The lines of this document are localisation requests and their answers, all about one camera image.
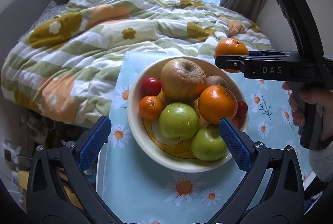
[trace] gripper handle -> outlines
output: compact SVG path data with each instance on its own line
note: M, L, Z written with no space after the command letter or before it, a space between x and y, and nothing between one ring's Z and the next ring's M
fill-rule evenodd
M300 144L302 147L310 150L320 149L320 136L323 130L323 111L324 108L318 104L310 105L304 102L299 92L303 89L308 89L311 84L298 82L288 82L293 96L298 103L298 109L304 113L305 123L303 127L299 127L298 134L300 135Z

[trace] kiwi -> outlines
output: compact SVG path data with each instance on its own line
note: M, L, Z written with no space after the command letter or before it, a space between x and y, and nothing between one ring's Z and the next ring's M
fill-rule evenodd
M220 85L226 87L227 89L230 89L228 83L221 76L208 76L207 86L211 85Z

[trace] kiwi sticker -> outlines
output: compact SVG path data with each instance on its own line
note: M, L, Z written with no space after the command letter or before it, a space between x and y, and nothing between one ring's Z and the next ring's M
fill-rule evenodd
M218 85L219 85L219 86L223 86L223 87L225 87L225 88L227 89L227 87L226 87L225 84L223 84L223 83L218 83Z

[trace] hand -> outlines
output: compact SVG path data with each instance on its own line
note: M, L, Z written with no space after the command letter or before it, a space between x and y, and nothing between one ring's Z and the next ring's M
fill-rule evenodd
M284 82L282 88L286 91L290 90L289 84ZM323 132L321 134L321 140L324 141L333 136L333 91L329 91L323 88L310 88L299 92L300 98L310 104L319 104L324 107L323 114ZM298 103L293 94L289 97L289 105L291 107L291 116L293 118L293 124L296 126L304 125L304 114L298 109Z

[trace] blue gripper pad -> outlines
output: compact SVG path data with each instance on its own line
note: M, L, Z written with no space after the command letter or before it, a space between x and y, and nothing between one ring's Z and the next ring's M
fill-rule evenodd
M79 153L78 166L82 172L92 167L110 132L111 120L110 118L105 117L97 126L96 130L91 134Z
M227 123L225 119L222 119L219 123L219 133L224 143L227 145L227 148L234 158L238 168L248 172L252 167L251 154L241 139L238 137L236 131L239 130L235 125L233 125L233 127L234 129Z

